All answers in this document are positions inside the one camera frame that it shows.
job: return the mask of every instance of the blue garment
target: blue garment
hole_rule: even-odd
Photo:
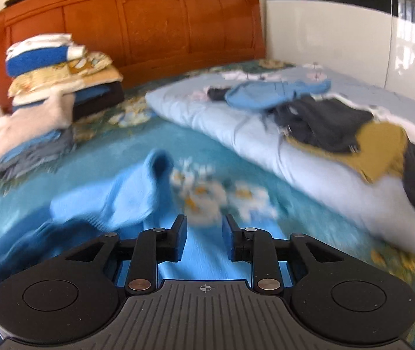
[[[83,104],[84,102],[93,99],[95,97],[101,96],[104,93],[110,92],[110,87],[107,84],[100,84],[94,87],[84,88],[82,90],[78,90],[73,92],[75,94],[75,104],[74,106]],[[14,105],[12,107],[12,111],[15,112],[21,108],[31,108],[36,105],[41,105],[45,100],[30,102],[29,104],[23,105]]]
[[[0,158],[0,163],[9,161],[10,159],[20,155],[23,151],[30,148],[31,146],[38,145],[39,143],[46,143],[55,141],[60,137],[60,130],[51,130],[46,134],[37,136],[36,138],[30,139],[29,141],[23,142],[21,145],[13,148],[9,152],[5,153],[3,157]]]
[[[154,150],[116,177],[58,196],[31,213],[0,237],[0,282],[104,232],[135,238],[142,230],[169,228],[177,214],[172,168],[169,155]]]
[[[246,81],[225,93],[228,105],[249,111],[266,111],[302,94],[321,94],[330,89],[330,80],[306,84],[303,81]]]
[[[11,77],[17,77],[35,69],[63,63],[68,60],[67,54],[68,46],[23,52],[5,62],[6,73]]]

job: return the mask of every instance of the headboard panel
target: headboard panel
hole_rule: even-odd
[[[50,32],[107,53],[126,87],[265,55],[258,0],[26,0],[0,11],[3,108],[6,49]]]

